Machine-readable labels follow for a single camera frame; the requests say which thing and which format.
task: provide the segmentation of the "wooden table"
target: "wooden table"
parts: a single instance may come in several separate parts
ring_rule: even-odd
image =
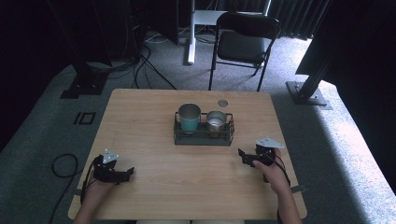
[[[227,107],[220,107],[226,100]],[[230,147],[174,143],[175,112],[187,102],[202,112],[233,114]],[[92,160],[105,148],[120,155],[119,171],[135,167],[128,183],[116,186],[98,219],[276,219],[277,200],[262,172],[242,163],[237,149],[254,154],[256,140],[269,136],[285,144],[266,92],[114,90],[78,188]],[[282,148],[291,185],[298,185],[287,148]],[[301,193],[299,213],[306,216]],[[68,215],[80,207],[75,196]]]

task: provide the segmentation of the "human hand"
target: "human hand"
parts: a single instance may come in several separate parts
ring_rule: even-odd
[[[282,161],[280,160],[280,150],[278,148],[275,148],[275,154],[275,161],[279,164],[282,164]],[[271,184],[271,189],[276,194],[290,190],[290,186],[285,174],[275,163],[272,163],[270,166],[266,166],[260,161],[253,161],[253,164],[256,168],[262,170],[268,182]]]
[[[110,192],[116,183],[105,183],[93,177],[93,172],[90,175],[89,184],[85,189],[84,202],[98,205]]]
[[[85,197],[75,217],[74,224],[92,223],[94,214],[102,201],[105,199],[115,183],[105,183],[90,175],[90,180],[85,189]]]

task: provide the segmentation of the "stainless steel cup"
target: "stainless steel cup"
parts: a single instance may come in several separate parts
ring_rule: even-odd
[[[218,110],[213,110],[206,115],[206,128],[210,131],[210,137],[220,137],[221,131],[227,122],[227,116]]]

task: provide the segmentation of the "desk leg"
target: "desk leg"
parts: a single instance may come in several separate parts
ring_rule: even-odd
[[[190,48],[189,48],[189,64],[194,64],[195,61],[195,0],[191,0],[191,34],[190,34]]]

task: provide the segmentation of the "black chair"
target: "black chair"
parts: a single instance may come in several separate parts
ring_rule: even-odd
[[[274,18],[237,12],[222,14],[216,24],[216,40],[210,69],[209,90],[212,89],[216,63],[225,63],[255,68],[253,76],[256,76],[262,67],[262,76],[257,88],[257,91],[260,91],[271,47],[279,33],[280,23]],[[267,47],[264,45],[265,39],[268,42]]]

